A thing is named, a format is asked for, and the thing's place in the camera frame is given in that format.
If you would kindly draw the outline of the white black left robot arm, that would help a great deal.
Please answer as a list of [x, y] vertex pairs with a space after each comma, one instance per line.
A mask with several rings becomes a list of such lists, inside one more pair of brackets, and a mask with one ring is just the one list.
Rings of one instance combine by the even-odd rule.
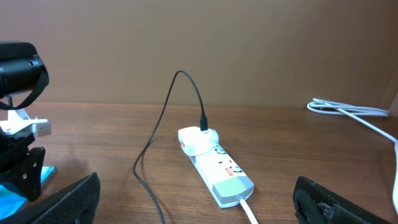
[[41, 193], [45, 149], [29, 149], [36, 138], [49, 135], [47, 119], [32, 119], [25, 111], [49, 84], [49, 75], [36, 48], [28, 42], [1, 42], [1, 185], [33, 202]]

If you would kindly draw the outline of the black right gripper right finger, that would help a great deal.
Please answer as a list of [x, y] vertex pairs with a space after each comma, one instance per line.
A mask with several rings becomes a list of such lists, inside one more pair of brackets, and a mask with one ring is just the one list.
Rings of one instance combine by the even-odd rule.
[[304, 176], [292, 198], [300, 224], [391, 224]]

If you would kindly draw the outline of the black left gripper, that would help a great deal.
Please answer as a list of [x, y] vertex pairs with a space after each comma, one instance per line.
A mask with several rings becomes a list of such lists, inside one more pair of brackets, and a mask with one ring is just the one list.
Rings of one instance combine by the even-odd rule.
[[29, 201], [40, 196], [45, 157], [44, 147], [29, 149], [34, 141], [32, 133], [6, 135], [1, 132], [1, 185]]

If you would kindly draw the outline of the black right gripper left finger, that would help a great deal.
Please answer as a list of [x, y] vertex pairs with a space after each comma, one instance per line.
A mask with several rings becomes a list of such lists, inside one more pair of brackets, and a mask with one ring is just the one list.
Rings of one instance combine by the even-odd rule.
[[1, 224], [92, 224], [100, 200], [96, 172], [33, 206], [1, 220]]

